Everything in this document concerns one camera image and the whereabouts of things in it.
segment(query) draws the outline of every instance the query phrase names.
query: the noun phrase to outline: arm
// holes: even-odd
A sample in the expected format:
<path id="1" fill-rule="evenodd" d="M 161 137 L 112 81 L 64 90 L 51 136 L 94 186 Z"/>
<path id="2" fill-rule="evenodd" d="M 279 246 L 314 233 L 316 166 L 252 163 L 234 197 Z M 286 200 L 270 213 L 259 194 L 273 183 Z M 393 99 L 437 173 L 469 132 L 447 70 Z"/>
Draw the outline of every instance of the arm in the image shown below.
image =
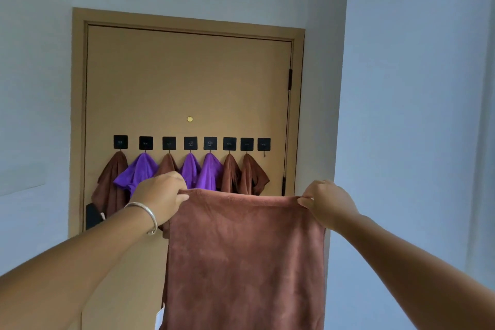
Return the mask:
<path id="1" fill-rule="evenodd" d="M 495 293 L 357 211 L 345 190 L 311 184 L 301 205 L 366 259 L 420 330 L 495 328 Z"/>
<path id="2" fill-rule="evenodd" d="M 158 224 L 176 213 L 187 195 L 176 172 L 142 182 L 132 202 L 154 213 Z M 66 330 L 123 254 L 153 228 L 143 209 L 128 207 L 0 277 L 0 328 Z"/>

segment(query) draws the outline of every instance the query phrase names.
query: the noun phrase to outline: brown cloth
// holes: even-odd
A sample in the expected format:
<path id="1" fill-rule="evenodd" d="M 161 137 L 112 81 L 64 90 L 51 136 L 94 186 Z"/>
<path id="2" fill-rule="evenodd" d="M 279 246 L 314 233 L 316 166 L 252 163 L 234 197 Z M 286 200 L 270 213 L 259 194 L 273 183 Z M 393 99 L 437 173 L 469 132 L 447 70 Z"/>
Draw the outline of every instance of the brown cloth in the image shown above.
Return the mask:
<path id="1" fill-rule="evenodd" d="M 257 164 L 256 160 L 249 155 L 244 155 L 241 179 L 237 185 L 237 192 L 241 194 L 252 194 L 259 196 L 265 185 L 270 182 L 265 171 Z"/>
<path id="2" fill-rule="evenodd" d="M 162 330 L 323 329 L 325 229 L 297 197 L 183 193 Z"/>
<path id="3" fill-rule="evenodd" d="M 164 175 L 172 171 L 179 172 L 179 168 L 177 167 L 177 164 L 175 163 L 175 159 L 174 157 L 172 157 L 172 154 L 167 153 L 164 156 L 164 158 L 161 160 L 161 163 L 158 166 L 158 170 L 156 171 L 154 177 L 158 175 Z M 168 222 L 165 222 L 164 224 L 159 226 L 158 229 L 161 229 L 161 231 L 163 232 L 162 233 L 163 238 L 168 239 L 168 233 L 169 233 Z"/>
<path id="4" fill-rule="evenodd" d="M 241 170 L 232 154 L 228 154 L 223 163 L 222 187 L 220 192 L 237 193 Z"/>
<path id="5" fill-rule="evenodd" d="M 129 194 L 117 187 L 113 181 L 127 169 L 127 158 L 121 151 L 116 152 L 98 178 L 98 185 L 91 196 L 100 213 L 108 218 L 126 206 Z"/>
<path id="6" fill-rule="evenodd" d="M 172 171 L 179 172 L 179 168 L 177 167 L 177 164 L 175 163 L 175 159 L 174 157 L 172 157 L 172 154 L 167 153 L 164 156 L 164 158 L 161 160 L 161 163 L 158 166 L 158 170 L 154 176 L 163 175 L 165 173 L 169 173 Z"/>

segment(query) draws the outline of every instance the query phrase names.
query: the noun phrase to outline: door hinge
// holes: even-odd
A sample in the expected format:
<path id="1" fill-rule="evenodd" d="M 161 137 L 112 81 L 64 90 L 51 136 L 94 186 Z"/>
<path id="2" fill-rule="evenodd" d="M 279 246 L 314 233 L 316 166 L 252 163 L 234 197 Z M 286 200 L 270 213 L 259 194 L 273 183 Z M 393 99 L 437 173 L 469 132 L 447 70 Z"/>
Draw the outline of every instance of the door hinge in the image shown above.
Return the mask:
<path id="1" fill-rule="evenodd" d="M 285 195 L 285 176 L 282 177 L 282 196 Z"/>
<path id="2" fill-rule="evenodd" d="M 292 69 L 288 70 L 288 90 L 292 90 Z"/>

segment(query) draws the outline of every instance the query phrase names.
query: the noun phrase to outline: forearm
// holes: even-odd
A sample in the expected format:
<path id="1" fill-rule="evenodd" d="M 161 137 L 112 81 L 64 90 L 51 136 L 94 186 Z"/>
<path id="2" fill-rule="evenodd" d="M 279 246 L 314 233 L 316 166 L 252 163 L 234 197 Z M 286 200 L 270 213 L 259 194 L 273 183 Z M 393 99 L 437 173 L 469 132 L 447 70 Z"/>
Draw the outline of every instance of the forearm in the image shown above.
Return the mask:
<path id="1" fill-rule="evenodd" d="M 418 329 L 495 327 L 495 294 L 362 215 L 339 233 L 378 274 Z"/>
<path id="2" fill-rule="evenodd" d="M 126 208 L 0 277 L 0 328 L 65 330 L 125 251 L 151 228 L 146 212 Z"/>

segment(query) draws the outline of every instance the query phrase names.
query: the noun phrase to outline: purple cloth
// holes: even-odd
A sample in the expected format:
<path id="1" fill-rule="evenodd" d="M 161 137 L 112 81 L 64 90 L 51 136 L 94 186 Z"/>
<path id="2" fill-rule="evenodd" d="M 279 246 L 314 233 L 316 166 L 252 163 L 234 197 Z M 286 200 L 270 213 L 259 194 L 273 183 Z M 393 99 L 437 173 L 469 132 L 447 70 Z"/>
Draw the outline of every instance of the purple cloth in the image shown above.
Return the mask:
<path id="1" fill-rule="evenodd" d="M 188 189 L 196 188 L 197 177 L 200 175 L 201 166 L 192 152 L 186 155 L 180 174 L 184 177 Z"/>
<path id="2" fill-rule="evenodd" d="M 222 186 L 223 164 L 212 153 L 204 158 L 203 168 L 197 178 L 196 189 L 219 190 Z"/>
<path id="3" fill-rule="evenodd" d="M 132 196 L 138 184 L 153 177 L 157 170 L 158 164 L 144 152 L 139 154 L 136 160 L 115 178 L 113 183 L 122 189 L 129 190 Z"/>

